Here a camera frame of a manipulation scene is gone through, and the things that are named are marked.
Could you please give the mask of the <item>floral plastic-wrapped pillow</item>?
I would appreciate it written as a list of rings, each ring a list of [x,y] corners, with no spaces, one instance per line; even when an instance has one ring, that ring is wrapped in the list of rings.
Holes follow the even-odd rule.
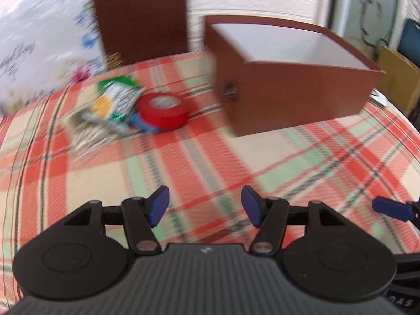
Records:
[[[1,114],[104,71],[93,0],[1,0]]]

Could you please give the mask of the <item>green white snack packet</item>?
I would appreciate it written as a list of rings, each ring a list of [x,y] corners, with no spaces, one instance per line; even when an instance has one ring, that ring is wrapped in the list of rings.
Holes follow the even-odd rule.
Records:
[[[126,121],[145,91],[141,84],[127,75],[100,80],[96,87],[98,97],[91,105],[90,111],[101,120],[117,123]]]

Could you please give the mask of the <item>painted glass door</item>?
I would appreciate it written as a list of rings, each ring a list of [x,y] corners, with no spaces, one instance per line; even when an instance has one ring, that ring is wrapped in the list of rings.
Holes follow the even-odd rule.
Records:
[[[391,43],[403,0],[332,0],[328,27],[366,55]]]

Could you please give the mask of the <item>cardboard box yellow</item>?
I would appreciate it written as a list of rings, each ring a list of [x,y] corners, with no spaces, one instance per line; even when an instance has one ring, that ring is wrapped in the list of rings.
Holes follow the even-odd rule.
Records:
[[[419,101],[419,67],[387,46],[382,46],[377,65],[385,72],[377,89],[408,117]]]

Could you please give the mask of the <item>plaid bed sheet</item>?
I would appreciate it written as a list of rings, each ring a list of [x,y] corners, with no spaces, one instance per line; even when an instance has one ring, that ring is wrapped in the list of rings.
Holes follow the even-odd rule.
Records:
[[[201,71],[187,53],[116,70],[152,92],[188,103],[188,124],[173,132],[133,134],[76,154],[66,115],[94,99],[95,79],[40,99],[1,120],[1,311],[21,293],[15,252],[86,201],[116,205],[161,185],[171,201],[154,234],[161,243],[251,242],[241,207],[249,184],[295,205],[318,199],[394,253],[419,250],[419,231],[381,216],[375,196],[419,198],[419,133],[394,106],[367,103],[359,114],[251,136],[234,136]]]

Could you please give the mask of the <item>brown cardboard storage box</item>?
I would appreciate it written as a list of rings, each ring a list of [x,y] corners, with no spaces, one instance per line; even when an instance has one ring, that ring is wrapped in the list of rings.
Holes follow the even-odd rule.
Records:
[[[238,136],[357,114],[384,74],[329,29],[288,19],[206,16],[204,48]]]

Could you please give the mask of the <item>dark brown headboard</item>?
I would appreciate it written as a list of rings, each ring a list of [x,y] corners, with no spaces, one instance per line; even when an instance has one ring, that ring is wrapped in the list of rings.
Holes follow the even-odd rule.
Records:
[[[107,66],[188,51],[187,0],[94,0]]]

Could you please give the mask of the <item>red tape roll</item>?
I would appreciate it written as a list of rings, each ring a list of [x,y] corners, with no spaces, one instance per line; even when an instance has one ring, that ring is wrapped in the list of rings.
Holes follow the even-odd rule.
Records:
[[[144,94],[137,100],[136,108],[142,120],[158,130],[178,129],[189,120],[187,103],[168,92]]]

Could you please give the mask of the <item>cotton swab pack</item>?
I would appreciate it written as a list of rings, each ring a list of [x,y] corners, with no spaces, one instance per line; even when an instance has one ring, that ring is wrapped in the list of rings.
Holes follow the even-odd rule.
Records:
[[[65,116],[63,127],[70,140],[70,148],[77,155],[95,151],[132,133],[126,124],[100,119],[87,107],[79,108]]]

